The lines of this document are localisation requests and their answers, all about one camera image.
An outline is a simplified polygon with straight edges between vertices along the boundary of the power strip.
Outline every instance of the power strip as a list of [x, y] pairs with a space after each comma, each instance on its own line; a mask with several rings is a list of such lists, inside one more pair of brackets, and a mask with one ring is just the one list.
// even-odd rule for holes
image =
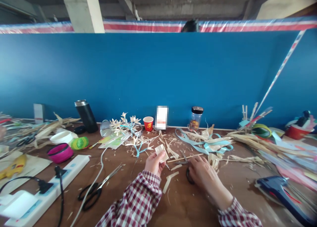
[[[62, 175], [64, 189], [89, 162], [89, 157], [88, 155], [77, 155], [64, 167], [66, 171]], [[5, 223], [5, 226], [32, 227], [60, 195], [59, 178], [53, 177], [49, 182], [53, 183], [53, 186], [44, 194], [40, 194], [40, 192], [35, 194], [38, 201], [28, 211], [18, 220], [9, 219]]]

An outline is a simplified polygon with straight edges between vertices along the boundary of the glue gun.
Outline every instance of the glue gun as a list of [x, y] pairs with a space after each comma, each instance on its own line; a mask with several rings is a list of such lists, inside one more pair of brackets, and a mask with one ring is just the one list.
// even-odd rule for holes
[[279, 200], [280, 203], [285, 206], [303, 226], [316, 226], [316, 223], [289, 198], [284, 191], [284, 186], [287, 186], [287, 180], [281, 176], [260, 178], [255, 181], [255, 187], [257, 187], [268, 198], [271, 199], [272, 196], [277, 198], [277, 200]]

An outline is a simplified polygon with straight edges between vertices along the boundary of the plastic sheet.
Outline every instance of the plastic sheet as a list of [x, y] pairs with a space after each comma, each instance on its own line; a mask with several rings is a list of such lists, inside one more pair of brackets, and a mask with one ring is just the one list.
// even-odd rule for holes
[[[317, 28], [317, 17], [300, 17], [274, 20], [201, 21], [201, 32], [248, 32], [306, 30]], [[178, 33], [185, 21], [125, 21], [104, 20], [106, 33]], [[2, 25], [0, 34], [73, 33], [70, 21]]]

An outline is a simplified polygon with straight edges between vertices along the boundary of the red plaid sleeve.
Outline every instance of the red plaid sleeve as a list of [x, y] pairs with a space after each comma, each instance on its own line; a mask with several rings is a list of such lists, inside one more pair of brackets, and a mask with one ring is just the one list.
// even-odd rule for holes
[[146, 226], [162, 196], [161, 179], [143, 171], [126, 188], [122, 199], [114, 202], [96, 227]]
[[262, 227], [259, 218], [252, 212], [243, 209], [236, 198], [233, 199], [233, 203], [228, 209], [218, 212], [222, 227]]

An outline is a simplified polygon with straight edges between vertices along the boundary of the red container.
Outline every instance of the red container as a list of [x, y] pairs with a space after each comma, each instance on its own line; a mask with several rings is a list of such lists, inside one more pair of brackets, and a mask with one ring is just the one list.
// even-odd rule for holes
[[308, 135], [310, 132], [313, 132], [314, 129], [308, 130], [302, 127], [299, 127], [298, 125], [291, 125], [290, 128], [286, 131], [285, 135], [299, 140], [304, 138], [305, 135]]
[[151, 116], [147, 116], [143, 118], [144, 127], [146, 131], [151, 131], [153, 129], [153, 120], [154, 118]]

